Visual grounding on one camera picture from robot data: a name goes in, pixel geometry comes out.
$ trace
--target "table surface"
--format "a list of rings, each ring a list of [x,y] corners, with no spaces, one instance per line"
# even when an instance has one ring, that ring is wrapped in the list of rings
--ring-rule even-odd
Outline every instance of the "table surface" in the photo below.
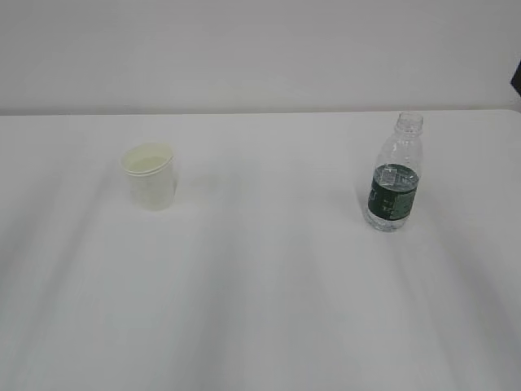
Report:
[[[0,117],[0,389],[519,389],[521,115],[423,114],[393,234],[361,207],[396,112]]]

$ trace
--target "plastic water bottle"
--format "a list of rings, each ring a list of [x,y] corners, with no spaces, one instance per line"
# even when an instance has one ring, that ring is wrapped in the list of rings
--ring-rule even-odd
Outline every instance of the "plastic water bottle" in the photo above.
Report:
[[[422,173],[422,126],[420,114],[402,112],[378,156],[365,213],[377,230],[395,231],[410,215]]]

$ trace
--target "white paper cup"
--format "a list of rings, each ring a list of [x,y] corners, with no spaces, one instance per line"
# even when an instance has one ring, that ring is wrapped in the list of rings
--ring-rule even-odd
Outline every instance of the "white paper cup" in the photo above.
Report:
[[[173,202],[176,188],[173,152],[166,144],[147,143],[126,152],[121,166],[127,173],[134,201],[145,209],[161,210]]]

